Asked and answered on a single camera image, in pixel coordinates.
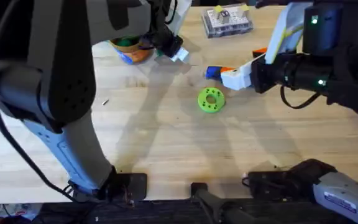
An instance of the clear plastic box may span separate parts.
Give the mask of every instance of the clear plastic box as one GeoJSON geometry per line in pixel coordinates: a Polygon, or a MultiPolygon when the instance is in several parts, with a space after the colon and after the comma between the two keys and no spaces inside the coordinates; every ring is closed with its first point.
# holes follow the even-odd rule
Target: clear plastic box
{"type": "Polygon", "coordinates": [[[246,11],[246,16],[240,17],[238,10],[244,4],[232,4],[222,6],[230,14],[229,22],[223,24],[214,17],[214,8],[205,9],[202,12],[204,27],[208,38],[222,37],[234,34],[245,34],[254,28],[249,11],[246,11]]]}

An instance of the green led light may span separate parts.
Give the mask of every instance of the green led light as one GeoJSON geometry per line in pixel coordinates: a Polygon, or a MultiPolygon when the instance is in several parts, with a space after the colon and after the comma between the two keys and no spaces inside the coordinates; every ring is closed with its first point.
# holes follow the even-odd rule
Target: green led light
{"type": "Polygon", "coordinates": [[[318,16],[312,16],[311,17],[311,23],[312,24],[317,24],[317,22],[318,22],[318,16]]]}
{"type": "Polygon", "coordinates": [[[321,86],[326,86],[327,85],[327,81],[326,80],[318,80],[317,84],[321,85],[321,86]]]}

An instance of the green 3d-printed part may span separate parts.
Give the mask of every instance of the green 3d-printed part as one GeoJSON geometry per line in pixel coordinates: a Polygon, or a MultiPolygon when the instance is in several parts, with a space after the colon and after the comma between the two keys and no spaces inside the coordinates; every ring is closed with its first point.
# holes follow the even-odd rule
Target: green 3d-printed part
{"type": "Polygon", "coordinates": [[[207,113],[216,113],[224,106],[224,95],[217,88],[205,88],[198,95],[198,106],[207,113]]]}

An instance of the wooden table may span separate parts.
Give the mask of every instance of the wooden table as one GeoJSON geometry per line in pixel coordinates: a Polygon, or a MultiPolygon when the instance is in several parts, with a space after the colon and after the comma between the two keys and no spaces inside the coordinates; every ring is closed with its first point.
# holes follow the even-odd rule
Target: wooden table
{"type": "MultiPolygon", "coordinates": [[[[358,115],[351,110],[326,106],[324,98],[292,110],[281,102],[278,88],[258,95],[252,89],[228,91],[203,78],[208,65],[238,67],[251,59],[251,50],[266,47],[281,9],[251,9],[251,33],[207,39],[202,8],[191,8],[180,34],[191,52],[189,65],[163,58],[126,65],[109,45],[93,47],[97,135],[119,172],[148,173],[148,199],[187,198],[192,182],[207,182],[222,197],[246,197],[244,173],[287,169],[308,158],[358,180],[358,115]],[[215,85],[227,103],[221,112],[206,114],[196,97],[215,85]]],[[[294,104],[310,95],[288,91],[294,104]]],[[[68,176],[48,149],[20,122],[6,123],[47,177],[66,186],[68,176]]],[[[66,198],[46,187],[0,134],[0,203],[62,201],[66,198]]]]}

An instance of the yellow label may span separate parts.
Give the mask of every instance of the yellow label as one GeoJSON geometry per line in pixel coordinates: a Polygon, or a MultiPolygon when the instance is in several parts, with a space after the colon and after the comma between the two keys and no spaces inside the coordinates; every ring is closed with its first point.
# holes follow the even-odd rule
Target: yellow label
{"type": "Polygon", "coordinates": [[[216,12],[221,12],[221,11],[223,11],[223,8],[222,8],[222,6],[216,6],[216,7],[214,8],[214,10],[215,10],[216,12]]]}
{"type": "Polygon", "coordinates": [[[247,6],[247,4],[243,4],[241,6],[241,9],[244,10],[244,11],[248,11],[249,10],[249,7],[247,6]]]}

